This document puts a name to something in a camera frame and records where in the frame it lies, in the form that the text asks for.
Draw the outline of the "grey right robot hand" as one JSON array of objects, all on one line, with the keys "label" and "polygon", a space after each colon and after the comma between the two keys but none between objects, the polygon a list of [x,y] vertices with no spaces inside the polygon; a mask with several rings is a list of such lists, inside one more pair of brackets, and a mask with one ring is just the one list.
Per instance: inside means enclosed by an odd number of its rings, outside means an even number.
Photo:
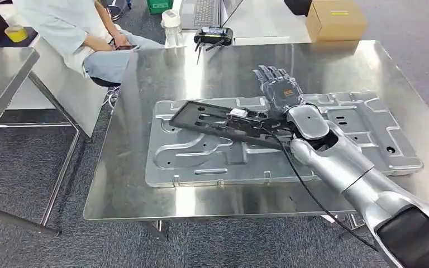
[{"label": "grey right robot hand", "polygon": [[252,71],[260,83],[270,111],[276,116],[284,115],[289,109],[305,103],[303,92],[296,79],[284,69],[259,65]]}]

